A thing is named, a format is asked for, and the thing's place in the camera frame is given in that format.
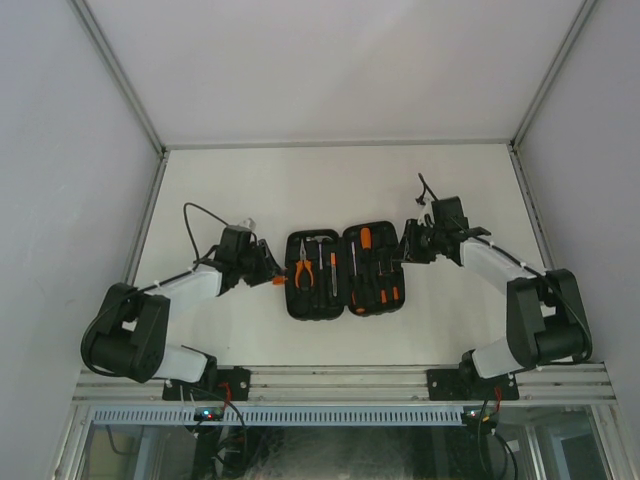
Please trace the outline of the black plastic tool case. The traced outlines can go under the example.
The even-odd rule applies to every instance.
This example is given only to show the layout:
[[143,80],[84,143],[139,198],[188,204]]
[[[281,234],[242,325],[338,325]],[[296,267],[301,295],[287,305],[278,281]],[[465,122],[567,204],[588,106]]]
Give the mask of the black plastic tool case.
[[[361,260],[360,230],[363,227],[370,228],[372,237],[371,278],[368,283],[363,281],[363,262]],[[286,309],[292,318],[299,321],[335,320],[344,311],[349,311],[358,317],[366,317],[392,313],[400,310],[401,307],[404,306],[406,298],[405,277],[401,265],[394,265],[400,295],[400,300],[397,304],[393,302],[391,287],[388,283],[389,260],[399,244],[396,229],[391,222],[386,220],[374,221],[350,226],[341,233],[336,231],[338,233],[337,242],[331,245],[325,252],[325,272],[318,274],[312,268],[314,286],[310,291],[303,292],[296,288],[294,276],[296,262],[299,258],[300,241],[304,239],[303,234],[307,231],[310,230],[300,230],[291,233],[287,238],[285,246],[284,270],[286,281],[282,284],[284,285],[285,291]],[[355,242],[356,246],[362,304],[366,308],[366,312],[361,315],[355,313],[351,298],[353,289],[352,241]],[[331,252],[335,252],[337,257],[337,298],[333,298],[331,295]],[[389,296],[386,305],[380,303],[380,286],[378,282],[379,260],[382,261],[386,276],[387,293]]]

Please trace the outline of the small precision screwdriver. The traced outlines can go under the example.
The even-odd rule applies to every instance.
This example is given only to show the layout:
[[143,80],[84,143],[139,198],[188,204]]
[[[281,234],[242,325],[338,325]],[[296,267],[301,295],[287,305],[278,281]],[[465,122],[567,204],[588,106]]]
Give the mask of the small precision screwdriver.
[[386,276],[381,260],[378,261],[378,282],[380,286],[380,303],[382,305],[386,305],[388,303],[389,296],[387,293]]
[[400,295],[399,295],[399,289],[398,289],[398,283],[397,283],[396,270],[395,270],[395,266],[394,266],[394,261],[392,259],[389,260],[389,279],[388,279],[388,283],[389,283],[389,285],[391,287],[393,302],[395,304],[397,304],[399,302],[399,300],[400,300]]

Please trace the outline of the orange handle screwdriver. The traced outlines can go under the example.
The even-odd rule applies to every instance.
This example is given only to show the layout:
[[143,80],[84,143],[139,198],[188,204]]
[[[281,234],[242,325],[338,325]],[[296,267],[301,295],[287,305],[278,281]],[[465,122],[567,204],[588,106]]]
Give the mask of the orange handle screwdriver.
[[372,237],[369,227],[363,227],[360,230],[360,244],[361,244],[361,260],[363,262],[363,281],[368,283],[371,278],[371,251],[372,251]]

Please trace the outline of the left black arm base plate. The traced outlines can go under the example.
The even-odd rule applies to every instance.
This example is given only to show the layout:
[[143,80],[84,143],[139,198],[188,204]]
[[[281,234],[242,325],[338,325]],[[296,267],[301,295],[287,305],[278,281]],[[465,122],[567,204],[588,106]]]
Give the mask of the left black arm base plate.
[[218,368],[196,383],[171,380],[163,387],[165,401],[246,401],[251,386],[251,371],[242,367]]

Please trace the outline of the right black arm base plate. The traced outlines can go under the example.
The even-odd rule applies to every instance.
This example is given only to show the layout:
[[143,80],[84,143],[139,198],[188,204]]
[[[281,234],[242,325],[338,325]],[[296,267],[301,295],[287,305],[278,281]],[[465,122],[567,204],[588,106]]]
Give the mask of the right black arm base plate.
[[465,352],[456,368],[431,368],[426,371],[429,399],[433,401],[519,400],[517,382],[508,375],[481,378],[472,360],[473,350]]

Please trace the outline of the orange handle needle-nose pliers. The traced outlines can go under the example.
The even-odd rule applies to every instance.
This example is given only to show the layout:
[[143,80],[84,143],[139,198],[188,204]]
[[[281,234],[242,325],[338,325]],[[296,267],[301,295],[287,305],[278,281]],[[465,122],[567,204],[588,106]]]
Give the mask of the orange handle needle-nose pliers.
[[296,288],[303,292],[310,291],[314,286],[312,263],[307,258],[306,242],[304,239],[300,241],[299,258],[296,262],[294,283]]

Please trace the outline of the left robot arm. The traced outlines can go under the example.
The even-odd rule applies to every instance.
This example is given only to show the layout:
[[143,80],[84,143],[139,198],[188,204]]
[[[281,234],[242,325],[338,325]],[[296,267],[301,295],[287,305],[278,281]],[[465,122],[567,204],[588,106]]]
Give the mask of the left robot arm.
[[254,287],[283,274],[264,239],[246,226],[227,226],[219,243],[185,272],[145,288],[122,282],[109,287],[82,337],[82,361],[101,376],[181,381],[196,399],[209,399],[219,387],[215,358],[170,344],[169,324],[239,282]]

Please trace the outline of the black handle claw hammer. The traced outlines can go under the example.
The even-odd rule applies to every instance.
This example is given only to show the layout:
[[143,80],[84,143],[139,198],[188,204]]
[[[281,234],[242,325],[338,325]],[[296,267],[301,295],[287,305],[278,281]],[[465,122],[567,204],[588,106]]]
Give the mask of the black handle claw hammer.
[[334,230],[310,230],[303,234],[306,262],[318,274],[325,272],[325,252],[338,240],[338,233]]

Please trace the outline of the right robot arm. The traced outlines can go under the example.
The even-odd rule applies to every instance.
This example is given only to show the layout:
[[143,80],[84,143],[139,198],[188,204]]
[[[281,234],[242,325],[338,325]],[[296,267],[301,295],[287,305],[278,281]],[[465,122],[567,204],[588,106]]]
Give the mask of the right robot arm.
[[497,377],[591,359],[592,335],[572,272],[539,271],[500,247],[490,231],[469,225],[457,196],[421,196],[416,203],[420,214],[406,221],[393,261],[427,265],[445,258],[481,277],[506,300],[504,334],[461,358],[459,385],[466,396],[485,397]]

